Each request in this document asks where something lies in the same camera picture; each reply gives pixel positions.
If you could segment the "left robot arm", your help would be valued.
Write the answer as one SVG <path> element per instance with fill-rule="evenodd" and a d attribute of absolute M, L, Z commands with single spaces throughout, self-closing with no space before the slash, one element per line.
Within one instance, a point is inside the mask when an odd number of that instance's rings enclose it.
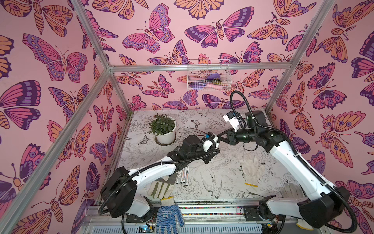
<path fill-rule="evenodd" d="M 203 160 L 208 164 L 220 153 L 219 141 L 220 137 L 212 133 L 202 139 L 189 135 L 181 146 L 174 148 L 157 162 L 137 169 L 126 169 L 123 166 L 117 168 L 100 191 L 102 202 L 98 214 L 109 213 L 112 218 L 126 213 L 145 216 L 151 205 L 144 197 L 136 197 L 137 190 L 164 176 L 181 171 L 193 161 Z"/>

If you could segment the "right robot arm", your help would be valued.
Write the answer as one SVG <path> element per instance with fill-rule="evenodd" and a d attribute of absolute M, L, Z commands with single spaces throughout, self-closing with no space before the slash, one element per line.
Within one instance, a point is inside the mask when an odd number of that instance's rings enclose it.
<path fill-rule="evenodd" d="M 243 93 L 232 92 L 229 103 L 231 111 L 224 120 L 232 128 L 220 133 L 219 140 L 229 145 L 255 142 L 263 147 L 288 170 L 305 194 L 303 198 L 263 198 L 258 207 L 260 217 L 272 220 L 276 216 L 290 216 L 313 228 L 326 226 L 346 234 L 356 231 L 358 219 L 348 203 L 349 191 L 323 177 L 283 131 L 268 126 L 262 114 L 254 114 Z"/>

